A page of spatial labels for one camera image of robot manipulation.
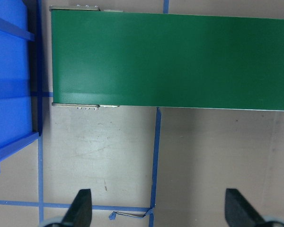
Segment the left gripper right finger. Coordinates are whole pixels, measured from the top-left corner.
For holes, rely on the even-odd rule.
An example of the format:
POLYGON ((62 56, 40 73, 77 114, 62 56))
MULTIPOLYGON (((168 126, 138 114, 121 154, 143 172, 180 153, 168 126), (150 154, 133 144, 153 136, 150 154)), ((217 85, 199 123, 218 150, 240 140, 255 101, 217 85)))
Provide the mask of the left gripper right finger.
POLYGON ((256 227, 266 222, 239 190, 234 188, 226 189, 224 214, 230 227, 256 227))

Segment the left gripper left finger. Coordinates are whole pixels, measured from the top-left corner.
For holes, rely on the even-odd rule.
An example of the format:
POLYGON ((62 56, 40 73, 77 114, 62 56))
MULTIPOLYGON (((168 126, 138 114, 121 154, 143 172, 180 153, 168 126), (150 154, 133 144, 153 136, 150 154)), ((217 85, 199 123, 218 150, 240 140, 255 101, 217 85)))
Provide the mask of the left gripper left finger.
POLYGON ((89 227, 92 221, 90 189, 80 189, 61 221, 63 227, 89 227))

